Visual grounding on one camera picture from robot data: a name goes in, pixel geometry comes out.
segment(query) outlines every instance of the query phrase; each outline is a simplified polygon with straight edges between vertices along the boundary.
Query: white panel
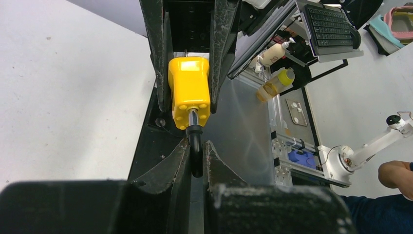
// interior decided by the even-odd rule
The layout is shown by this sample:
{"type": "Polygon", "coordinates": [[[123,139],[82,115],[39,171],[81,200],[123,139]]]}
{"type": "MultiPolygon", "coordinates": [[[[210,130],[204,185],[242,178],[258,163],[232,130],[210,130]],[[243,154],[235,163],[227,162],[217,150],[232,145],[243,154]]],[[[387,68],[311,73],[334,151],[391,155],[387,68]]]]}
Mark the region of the white panel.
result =
{"type": "Polygon", "coordinates": [[[139,0],[67,0],[144,37],[147,36],[139,0]]]}
{"type": "MultiPolygon", "coordinates": [[[[388,116],[413,111],[413,44],[386,57],[377,53],[366,31],[360,32],[364,56],[349,59],[349,66],[307,86],[321,143],[329,147],[347,144],[355,150],[387,128],[388,116]]],[[[315,64],[311,70],[314,76],[331,67],[315,64]]],[[[413,161],[412,152],[413,138],[399,141],[356,171],[350,188],[335,190],[367,197],[396,194],[398,190],[379,183],[378,167],[391,160],[413,161]]]]}
{"type": "Polygon", "coordinates": [[[0,12],[0,190],[126,179],[154,84],[147,39],[65,0],[0,12]]]}

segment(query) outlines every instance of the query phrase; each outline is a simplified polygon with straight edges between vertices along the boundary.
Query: person's arm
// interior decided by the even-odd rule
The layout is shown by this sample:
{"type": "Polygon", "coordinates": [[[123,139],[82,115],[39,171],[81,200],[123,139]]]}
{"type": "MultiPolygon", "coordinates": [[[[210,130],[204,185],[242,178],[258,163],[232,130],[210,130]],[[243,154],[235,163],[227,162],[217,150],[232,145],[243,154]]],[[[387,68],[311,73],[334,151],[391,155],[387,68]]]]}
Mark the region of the person's arm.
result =
{"type": "Polygon", "coordinates": [[[383,163],[378,169],[378,180],[388,188],[398,188],[403,195],[413,199],[413,172],[410,163],[401,161],[383,163]]]}

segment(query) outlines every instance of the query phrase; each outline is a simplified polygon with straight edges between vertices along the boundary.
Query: metal plate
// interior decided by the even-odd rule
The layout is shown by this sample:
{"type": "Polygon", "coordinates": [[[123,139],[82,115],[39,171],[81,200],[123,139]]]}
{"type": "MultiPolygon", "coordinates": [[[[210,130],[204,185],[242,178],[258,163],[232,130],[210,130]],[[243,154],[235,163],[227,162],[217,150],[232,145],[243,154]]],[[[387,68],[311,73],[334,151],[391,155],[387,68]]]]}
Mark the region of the metal plate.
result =
{"type": "Polygon", "coordinates": [[[287,99],[286,101],[293,123],[297,125],[307,126],[307,120],[305,118],[301,103],[291,99],[287,99]]]}

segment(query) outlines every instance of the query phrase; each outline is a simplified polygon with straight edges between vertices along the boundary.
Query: bottle cap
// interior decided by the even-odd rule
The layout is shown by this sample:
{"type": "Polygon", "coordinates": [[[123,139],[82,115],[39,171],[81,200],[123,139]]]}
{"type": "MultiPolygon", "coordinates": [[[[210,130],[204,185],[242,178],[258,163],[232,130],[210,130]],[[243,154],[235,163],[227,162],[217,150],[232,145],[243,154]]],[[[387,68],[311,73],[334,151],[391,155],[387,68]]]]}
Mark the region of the bottle cap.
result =
{"type": "Polygon", "coordinates": [[[296,41],[295,41],[293,38],[290,38],[289,41],[284,42],[283,44],[281,44],[281,46],[282,46],[284,49],[287,49],[288,46],[290,45],[290,43],[296,43],[296,41]]]}
{"type": "Polygon", "coordinates": [[[294,74],[294,70],[291,68],[282,70],[277,76],[281,84],[285,86],[292,84],[296,77],[296,75],[294,74]]]}

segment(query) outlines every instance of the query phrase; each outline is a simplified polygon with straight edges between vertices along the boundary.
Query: soap bottle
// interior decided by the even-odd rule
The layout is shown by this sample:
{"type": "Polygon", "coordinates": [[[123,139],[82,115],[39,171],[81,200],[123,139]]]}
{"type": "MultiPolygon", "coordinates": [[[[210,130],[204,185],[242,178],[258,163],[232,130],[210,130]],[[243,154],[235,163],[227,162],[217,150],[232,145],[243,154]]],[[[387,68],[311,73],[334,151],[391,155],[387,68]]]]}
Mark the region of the soap bottle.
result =
{"type": "Polygon", "coordinates": [[[293,83],[294,79],[295,74],[292,68],[282,70],[258,89],[257,98],[262,102],[272,99],[286,90],[293,83]]]}
{"type": "Polygon", "coordinates": [[[252,62],[250,63],[251,68],[255,68],[256,70],[260,70],[257,68],[260,66],[260,63],[265,66],[269,67],[285,55],[285,50],[288,48],[290,43],[296,43],[293,38],[290,38],[289,41],[286,41],[282,44],[275,44],[271,46],[269,49],[264,51],[261,55],[256,56],[252,62]]]}

